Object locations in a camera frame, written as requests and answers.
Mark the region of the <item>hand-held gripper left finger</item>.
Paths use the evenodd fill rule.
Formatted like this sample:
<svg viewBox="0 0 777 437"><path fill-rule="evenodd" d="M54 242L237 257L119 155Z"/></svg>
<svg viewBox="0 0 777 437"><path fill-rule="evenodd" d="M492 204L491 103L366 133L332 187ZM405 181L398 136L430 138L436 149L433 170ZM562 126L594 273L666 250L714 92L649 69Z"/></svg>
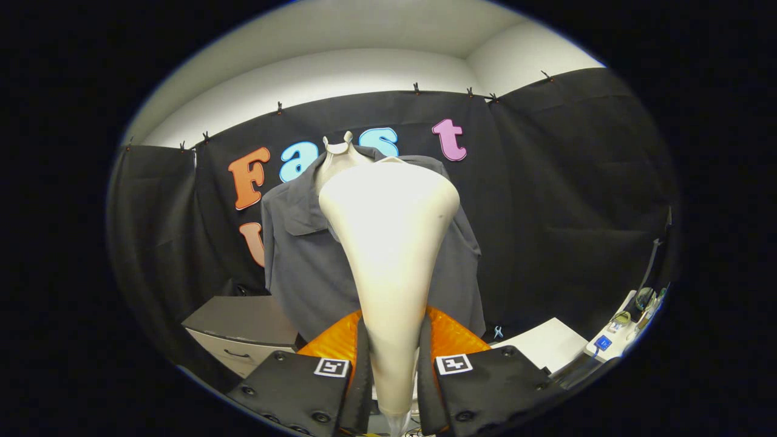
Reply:
<svg viewBox="0 0 777 437"><path fill-rule="evenodd" d="M273 351L227 398L251 415L305 436L358 436L372 406L367 329L355 311L299 351Z"/></svg>

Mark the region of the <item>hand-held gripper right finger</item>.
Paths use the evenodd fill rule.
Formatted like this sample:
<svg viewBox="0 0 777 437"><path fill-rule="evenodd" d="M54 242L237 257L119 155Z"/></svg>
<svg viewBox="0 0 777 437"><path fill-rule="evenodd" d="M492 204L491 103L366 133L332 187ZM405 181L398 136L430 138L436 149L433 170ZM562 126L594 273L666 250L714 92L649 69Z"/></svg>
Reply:
<svg viewBox="0 0 777 437"><path fill-rule="evenodd" d="M562 403L567 391L511 345L492 348L427 307L419 335L417 401L425 435L497 436Z"/></svg>

